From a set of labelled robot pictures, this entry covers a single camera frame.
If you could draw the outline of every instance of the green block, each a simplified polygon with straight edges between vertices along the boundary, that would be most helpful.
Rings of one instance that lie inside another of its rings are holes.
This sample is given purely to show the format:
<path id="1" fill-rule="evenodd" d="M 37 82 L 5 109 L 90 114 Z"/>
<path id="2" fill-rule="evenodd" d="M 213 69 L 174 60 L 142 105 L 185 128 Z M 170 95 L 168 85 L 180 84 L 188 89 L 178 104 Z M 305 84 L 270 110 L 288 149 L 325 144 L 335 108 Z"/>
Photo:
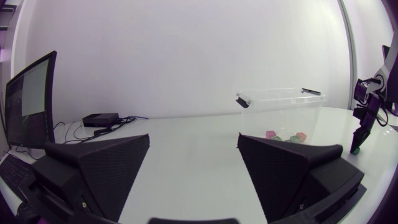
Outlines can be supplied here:
<path id="1" fill-rule="evenodd" d="M 303 139 L 301 139 L 301 138 L 298 137 L 298 136 L 292 136 L 292 137 L 290 137 L 290 140 L 291 140 L 292 142 L 294 142 L 294 143 L 301 143 L 301 142 L 303 142 Z"/>
<path id="2" fill-rule="evenodd" d="M 278 137 L 278 136 L 274 136 L 274 137 L 272 137 L 271 138 L 272 140 L 276 140 L 276 141 L 281 141 L 282 139 L 280 138 L 280 137 Z"/>
<path id="3" fill-rule="evenodd" d="M 353 151 L 353 154 L 354 155 L 358 155 L 358 153 L 360 152 L 360 148 L 359 147 L 357 147 L 354 151 Z"/>

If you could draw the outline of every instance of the monitor screen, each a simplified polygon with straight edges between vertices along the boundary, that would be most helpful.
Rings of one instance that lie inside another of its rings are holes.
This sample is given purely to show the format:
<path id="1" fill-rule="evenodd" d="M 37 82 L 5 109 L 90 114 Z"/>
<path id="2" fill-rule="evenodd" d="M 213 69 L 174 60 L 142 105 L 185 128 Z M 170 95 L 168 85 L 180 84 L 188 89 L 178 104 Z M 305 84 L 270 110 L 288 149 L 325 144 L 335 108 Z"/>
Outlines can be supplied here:
<path id="1" fill-rule="evenodd" d="M 42 149 L 54 142 L 52 80 L 57 53 L 29 65 L 6 88 L 6 136 L 9 144 Z"/>

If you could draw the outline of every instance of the plastic box lid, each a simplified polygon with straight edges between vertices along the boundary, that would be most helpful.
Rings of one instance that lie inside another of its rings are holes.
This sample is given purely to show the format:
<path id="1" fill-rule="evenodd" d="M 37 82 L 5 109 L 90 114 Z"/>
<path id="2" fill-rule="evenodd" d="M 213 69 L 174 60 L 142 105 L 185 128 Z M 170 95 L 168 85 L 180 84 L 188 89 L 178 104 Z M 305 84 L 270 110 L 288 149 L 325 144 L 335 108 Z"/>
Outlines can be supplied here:
<path id="1" fill-rule="evenodd" d="M 244 108 L 276 110 L 310 105 L 322 105 L 326 101 L 323 93 L 304 88 L 278 88 L 267 90 L 242 90 L 237 102 Z"/>

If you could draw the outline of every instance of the black pyramid-shaped object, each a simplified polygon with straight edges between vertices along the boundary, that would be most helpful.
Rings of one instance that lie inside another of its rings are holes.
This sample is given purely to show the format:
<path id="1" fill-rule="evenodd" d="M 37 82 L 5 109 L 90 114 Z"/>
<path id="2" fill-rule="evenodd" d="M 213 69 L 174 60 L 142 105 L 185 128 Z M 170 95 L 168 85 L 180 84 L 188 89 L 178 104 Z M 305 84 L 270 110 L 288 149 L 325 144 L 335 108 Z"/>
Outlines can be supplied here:
<path id="1" fill-rule="evenodd" d="M 340 157 L 343 148 L 339 145 L 308 146 L 241 134 L 238 148 L 268 222 L 306 209 L 342 189 L 353 178 L 358 179 L 347 187 L 348 197 L 363 177 L 362 172 Z"/>
<path id="2" fill-rule="evenodd" d="M 26 190 L 34 189 L 34 182 L 25 188 L 27 198 L 31 203 L 39 203 L 32 203 L 39 213 L 41 207 L 48 208 L 41 215 L 50 222 L 70 222 L 76 212 L 81 212 L 83 202 L 87 204 L 85 212 L 116 222 L 148 148 L 147 134 L 84 144 L 48 143 L 45 145 L 46 156 L 32 165 L 36 182 L 39 183 L 36 188 L 48 189 L 74 212 L 65 212 L 67 209 L 63 209 L 62 213 L 59 212 L 62 209 L 56 211 L 51 203 L 46 204 L 48 200 L 36 200 L 45 198 L 43 195 L 47 194 L 33 196 Z"/>

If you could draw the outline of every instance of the white table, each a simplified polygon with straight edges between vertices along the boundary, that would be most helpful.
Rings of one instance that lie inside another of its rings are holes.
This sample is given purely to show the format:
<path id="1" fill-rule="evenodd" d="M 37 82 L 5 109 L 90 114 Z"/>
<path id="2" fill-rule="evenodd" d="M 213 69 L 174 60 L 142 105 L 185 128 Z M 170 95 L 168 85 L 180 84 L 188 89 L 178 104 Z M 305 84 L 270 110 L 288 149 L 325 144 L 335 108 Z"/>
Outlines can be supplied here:
<path id="1" fill-rule="evenodd" d="M 137 120 L 95 141 L 149 133 L 150 148 L 127 198 L 119 222 L 147 223 L 151 217 L 208 220 L 235 217 L 240 223 L 266 223 L 249 173 L 236 148 L 238 114 L 197 118 Z M 75 123 L 68 132 L 79 127 Z M 322 108 L 310 144 L 341 144 L 342 157 L 365 173 L 362 199 L 342 223 L 366 223 L 382 200 L 398 163 L 398 133 L 375 123 L 361 152 L 349 149 L 359 120 L 352 111 Z M 55 130 L 65 141 L 68 125 Z M 91 136 L 82 128 L 78 137 Z M 0 182 L 3 192 L 4 183 Z"/>

